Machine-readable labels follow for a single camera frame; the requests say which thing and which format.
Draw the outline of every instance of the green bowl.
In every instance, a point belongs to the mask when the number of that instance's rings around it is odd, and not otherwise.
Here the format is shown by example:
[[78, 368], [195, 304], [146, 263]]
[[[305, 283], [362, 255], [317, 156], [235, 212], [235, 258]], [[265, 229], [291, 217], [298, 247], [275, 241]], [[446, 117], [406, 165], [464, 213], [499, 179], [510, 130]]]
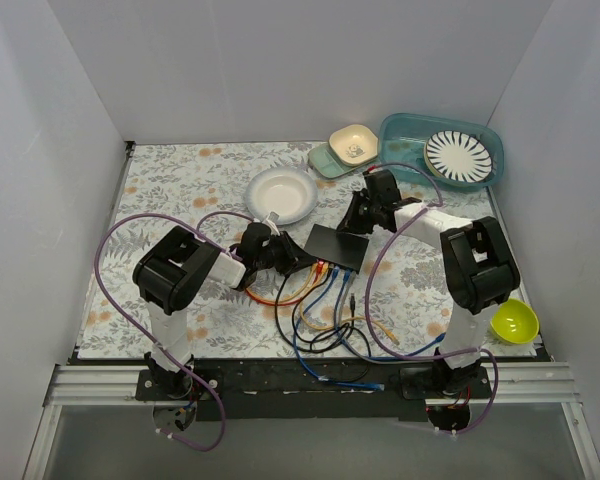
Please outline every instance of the green bowl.
[[515, 298], [502, 304], [491, 319], [491, 331], [504, 343], [522, 345], [538, 335], [540, 322], [529, 305]]

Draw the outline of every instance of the plastic tub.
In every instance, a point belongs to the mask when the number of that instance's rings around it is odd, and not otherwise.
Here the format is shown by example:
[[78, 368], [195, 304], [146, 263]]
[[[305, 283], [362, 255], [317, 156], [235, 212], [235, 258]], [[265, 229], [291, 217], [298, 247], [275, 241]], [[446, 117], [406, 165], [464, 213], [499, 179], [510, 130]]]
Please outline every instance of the plastic tub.
[[[497, 183], [504, 173], [504, 150], [502, 141], [490, 128], [475, 123], [447, 120], [444, 118], [396, 113], [384, 119], [378, 135], [378, 159], [380, 163], [403, 162], [429, 172], [424, 162], [424, 144], [434, 133], [454, 130], [466, 133], [482, 143], [493, 162], [493, 171], [479, 183], [468, 184], [448, 178], [431, 177], [443, 189], [476, 191]], [[401, 167], [389, 167], [398, 180], [428, 185], [426, 178], [417, 172]]]

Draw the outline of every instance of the dish rack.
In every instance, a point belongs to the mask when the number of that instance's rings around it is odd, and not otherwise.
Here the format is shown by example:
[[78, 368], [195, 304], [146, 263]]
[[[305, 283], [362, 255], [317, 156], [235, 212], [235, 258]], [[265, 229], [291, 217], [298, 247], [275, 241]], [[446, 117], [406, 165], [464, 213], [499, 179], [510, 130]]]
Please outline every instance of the dish rack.
[[[502, 140], [490, 128], [475, 123], [444, 118], [396, 113], [384, 119], [378, 135], [378, 159], [380, 163], [402, 162], [429, 172], [424, 161], [424, 145], [433, 134], [453, 130], [475, 137], [482, 143], [493, 163], [493, 170], [482, 182], [468, 184], [448, 178], [430, 176], [445, 190], [471, 192], [494, 185], [504, 173], [504, 149]], [[420, 185], [429, 181], [417, 172], [402, 167], [389, 167], [398, 180]]]

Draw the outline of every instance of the wall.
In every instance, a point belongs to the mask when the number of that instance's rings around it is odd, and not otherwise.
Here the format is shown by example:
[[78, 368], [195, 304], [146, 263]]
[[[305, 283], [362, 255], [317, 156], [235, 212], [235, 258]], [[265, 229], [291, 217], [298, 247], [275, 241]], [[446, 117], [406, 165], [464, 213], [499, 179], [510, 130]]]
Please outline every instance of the wall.
[[0, 0], [0, 479], [80, 324], [124, 144], [45, 0]]
[[568, 360], [600, 454], [600, 0], [555, 0], [490, 126], [496, 190], [549, 351]]
[[486, 123], [551, 0], [50, 0], [125, 139]]

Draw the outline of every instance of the leaf pattern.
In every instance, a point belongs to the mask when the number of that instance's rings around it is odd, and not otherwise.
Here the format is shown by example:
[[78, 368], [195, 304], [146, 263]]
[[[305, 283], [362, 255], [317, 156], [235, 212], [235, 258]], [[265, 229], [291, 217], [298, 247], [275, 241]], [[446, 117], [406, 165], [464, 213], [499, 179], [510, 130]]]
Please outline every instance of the leaf pattern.
[[[319, 142], [242, 143], [215, 145], [145, 145], [135, 149], [116, 220], [143, 212], [173, 215], [195, 225], [207, 213], [231, 210], [248, 213], [242, 200], [249, 180], [274, 166], [304, 168], [307, 153]], [[353, 173], [327, 181], [313, 171], [318, 186], [318, 204], [305, 219], [285, 226], [293, 239], [303, 245], [313, 224], [336, 226], [347, 210], [351, 192], [364, 187], [361, 175]], [[403, 195], [428, 201], [435, 192], [429, 187], [400, 183]], [[491, 215], [486, 191], [472, 193], [445, 192], [444, 210], [453, 215], [480, 218]], [[238, 241], [245, 222], [234, 217], [214, 217], [203, 230], [222, 245]], [[164, 236], [172, 225], [160, 219], [131, 222], [115, 232], [103, 260], [103, 278], [115, 298], [148, 327], [149, 318], [137, 287], [131, 281], [133, 268], [142, 255]], [[368, 275], [378, 252], [390, 233], [376, 227], [359, 278], [351, 293], [357, 300], [356, 314], [363, 311]], [[289, 281], [288, 292], [304, 282], [305, 273]], [[273, 298], [280, 277], [274, 271], [260, 272], [254, 290]], [[332, 307], [341, 283], [333, 288], [311, 312], [316, 321], [331, 323]], [[79, 358], [141, 358], [150, 342], [108, 304], [102, 293], [95, 294], [84, 325]], [[409, 352], [430, 342], [444, 331], [449, 320], [452, 300], [442, 269], [440, 254], [428, 245], [401, 237], [380, 264], [371, 295], [371, 314], [399, 339], [391, 345], [385, 334], [379, 337], [394, 349]], [[289, 309], [282, 308], [280, 320], [285, 332], [291, 332]], [[258, 305], [243, 293], [211, 281], [205, 282], [187, 309], [191, 350], [196, 358], [287, 358], [293, 350], [279, 337], [270, 307]], [[366, 330], [365, 322], [357, 322]], [[362, 341], [351, 337], [354, 345]], [[534, 355], [532, 346], [505, 346], [490, 336], [489, 348], [497, 355]], [[373, 353], [384, 352], [373, 345]], [[335, 350], [321, 356], [349, 356]]]

